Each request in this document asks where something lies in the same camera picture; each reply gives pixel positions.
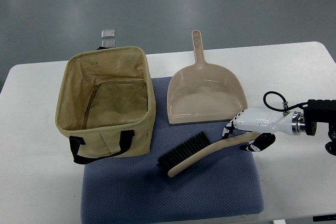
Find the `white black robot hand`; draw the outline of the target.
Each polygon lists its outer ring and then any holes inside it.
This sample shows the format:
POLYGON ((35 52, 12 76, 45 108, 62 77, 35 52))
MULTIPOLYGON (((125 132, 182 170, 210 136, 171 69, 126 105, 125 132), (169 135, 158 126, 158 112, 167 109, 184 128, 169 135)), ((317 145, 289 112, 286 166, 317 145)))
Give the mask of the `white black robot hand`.
POLYGON ((243 151, 260 152, 276 140, 275 133, 299 135, 306 131, 304 115, 301 112, 276 112, 267 109, 245 109, 231 119, 223 129, 222 139, 229 138, 234 130, 255 132, 257 137, 240 147, 243 151))

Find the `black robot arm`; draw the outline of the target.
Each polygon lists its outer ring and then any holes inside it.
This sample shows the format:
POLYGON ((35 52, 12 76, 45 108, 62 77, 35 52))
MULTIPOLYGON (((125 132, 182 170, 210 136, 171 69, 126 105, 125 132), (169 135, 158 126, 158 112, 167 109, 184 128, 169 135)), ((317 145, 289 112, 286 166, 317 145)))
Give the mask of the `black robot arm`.
POLYGON ((303 113, 295 112, 293 114, 294 132, 305 132, 307 135, 314 136, 317 130, 317 123, 328 124, 328 137, 330 141, 325 144, 326 151, 335 155, 335 100, 314 100, 309 99, 307 102, 297 103, 289 106, 286 98, 276 92, 268 91, 263 96, 264 105, 276 112, 281 112, 284 116, 288 115, 291 110, 300 108, 303 113), (274 108, 267 102, 267 95, 275 94, 282 99, 282 108, 274 108))

